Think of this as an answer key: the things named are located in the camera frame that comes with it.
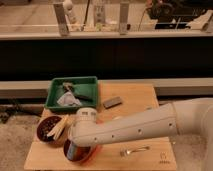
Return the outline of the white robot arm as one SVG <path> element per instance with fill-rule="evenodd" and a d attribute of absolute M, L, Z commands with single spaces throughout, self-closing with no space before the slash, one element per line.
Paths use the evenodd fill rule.
<path fill-rule="evenodd" d="M 207 141 L 202 171 L 213 171 L 213 98 L 171 102 L 102 124 L 96 123 L 96 117 L 96 111 L 91 108 L 77 111 L 70 132 L 77 146 L 199 134 Z"/>

